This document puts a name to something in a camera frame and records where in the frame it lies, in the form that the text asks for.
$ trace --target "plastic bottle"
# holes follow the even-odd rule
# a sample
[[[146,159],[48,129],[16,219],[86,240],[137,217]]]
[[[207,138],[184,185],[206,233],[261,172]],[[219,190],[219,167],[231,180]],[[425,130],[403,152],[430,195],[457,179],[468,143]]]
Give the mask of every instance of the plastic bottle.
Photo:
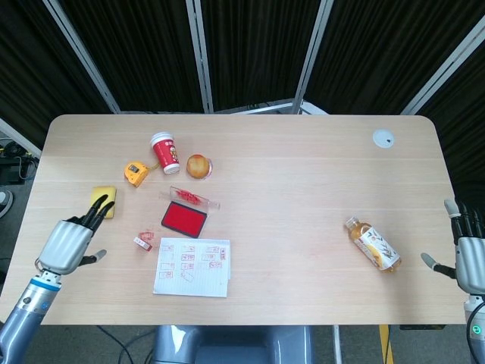
[[[394,271],[401,264],[401,256],[367,222],[352,217],[346,222],[349,236],[355,245],[381,271]]]

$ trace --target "black curtain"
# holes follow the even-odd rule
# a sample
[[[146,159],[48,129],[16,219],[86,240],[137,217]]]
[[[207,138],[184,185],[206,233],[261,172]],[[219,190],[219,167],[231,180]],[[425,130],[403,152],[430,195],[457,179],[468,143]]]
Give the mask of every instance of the black curtain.
[[[455,194],[485,206],[485,44],[419,111],[440,138]]]
[[[0,2],[0,117],[39,148],[62,114],[109,109],[42,2]]]
[[[184,1],[61,5],[121,110],[203,112]]]
[[[319,0],[204,0],[214,110],[295,97]]]
[[[305,99],[399,114],[484,14],[483,0],[336,0]]]

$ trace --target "yellow sponge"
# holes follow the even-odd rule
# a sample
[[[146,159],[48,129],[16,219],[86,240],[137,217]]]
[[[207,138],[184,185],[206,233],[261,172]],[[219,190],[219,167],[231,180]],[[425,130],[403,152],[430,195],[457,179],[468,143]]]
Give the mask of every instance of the yellow sponge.
[[[103,202],[100,209],[102,209],[108,202],[114,201],[114,198],[116,197],[116,188],[114,188],[114,186],[94,187],[91,192],[91,205],[103,195],[108,195],[108,198]],[[113,218],[113,215],[114,206],[108,211],[105,218]]]

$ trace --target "white circular sticker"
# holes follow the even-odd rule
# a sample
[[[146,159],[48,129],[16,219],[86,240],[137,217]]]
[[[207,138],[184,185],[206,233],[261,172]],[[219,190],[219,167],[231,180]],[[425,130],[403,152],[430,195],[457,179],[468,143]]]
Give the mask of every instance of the white circular sticker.
[[[394,145],[394,134],[387,129],[377,129],[372,135],[372,139],[376,146],[380,148],[390,148]]]

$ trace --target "red ink pad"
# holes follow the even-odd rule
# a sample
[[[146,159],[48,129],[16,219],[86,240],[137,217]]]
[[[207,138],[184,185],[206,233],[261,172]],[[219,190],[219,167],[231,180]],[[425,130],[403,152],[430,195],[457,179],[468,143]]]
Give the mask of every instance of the red ink pad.
[[[188,237],[199,237],[206,218],[204,212],[171,202],[161,225]]]

